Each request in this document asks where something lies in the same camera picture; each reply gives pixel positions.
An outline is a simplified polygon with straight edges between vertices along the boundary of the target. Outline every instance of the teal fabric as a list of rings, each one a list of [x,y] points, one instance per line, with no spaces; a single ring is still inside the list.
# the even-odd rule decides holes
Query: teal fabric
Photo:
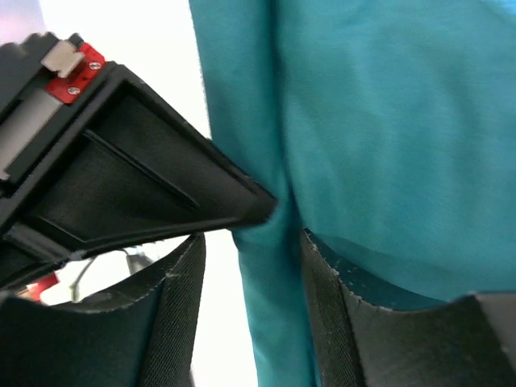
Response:
[[[516,289],[514,2],[190,4],[214,142],[280,199],[234,234],[260,386],[318,384],[300,227],[429,298]]]

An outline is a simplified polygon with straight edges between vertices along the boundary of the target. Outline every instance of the red component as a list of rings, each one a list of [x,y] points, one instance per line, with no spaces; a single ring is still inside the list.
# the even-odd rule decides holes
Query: red component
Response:
[[[104,56],[87,43],[83,43],[78,51],[85,56],[80,68],[68,78],[55,77],[45,87],[49,94],[67,105],[79,98],[106,64]]]
[[[34,286],[29,290],[31,294],[31,299],[37,302],[41,302],[41,294],[47,289],[52,288],[54,285],[57,285],[59,280],[55,273],[52,273],[45,278],[42,278],[38,282],[35,283]]]

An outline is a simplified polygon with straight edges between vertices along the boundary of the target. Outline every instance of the folded fabric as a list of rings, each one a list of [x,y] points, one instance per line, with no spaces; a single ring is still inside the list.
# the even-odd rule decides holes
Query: folded fabric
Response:
[[[318,384],[301,227],[435,302],[516,289],[514,2],[190,5],[213,140],[280,199],[235,232],[260,386]]]

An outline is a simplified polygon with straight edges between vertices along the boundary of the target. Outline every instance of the metal bolt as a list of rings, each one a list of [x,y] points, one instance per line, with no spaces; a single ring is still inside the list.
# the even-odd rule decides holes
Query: metal bolt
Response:
[[[81,89],[79,89],[78,87],[70,87],[68,89],[68,94],[78,95],[80,92],[81,92]]]
[[[99,70],[102,67],[102,65],[98,62],[91,62],[89,64],[89,68],[92,70]]]

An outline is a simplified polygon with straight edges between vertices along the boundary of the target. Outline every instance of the white surface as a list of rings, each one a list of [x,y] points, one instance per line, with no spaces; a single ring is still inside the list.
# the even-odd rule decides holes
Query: white surface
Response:
[[[48,30],[62,38],[79,32],[108,60],[126,65],[203,135],[209,135],[187,0],[41,0],[41,6]],[[257,385],[256,369],[235,245],[227,231],[210,233],[206,240],[206,276],[193,354],[196,386],[253,387]],[[163,253],[175,244],[175,240],[163,242],[154,248]],[[99,260],[81,282],[82,296],[128,274],[122,253]],[[64,284],[71,283],[84,264],[71,264],[60,273]],[[63,285],[44,298],[64,301],[69,290]]]

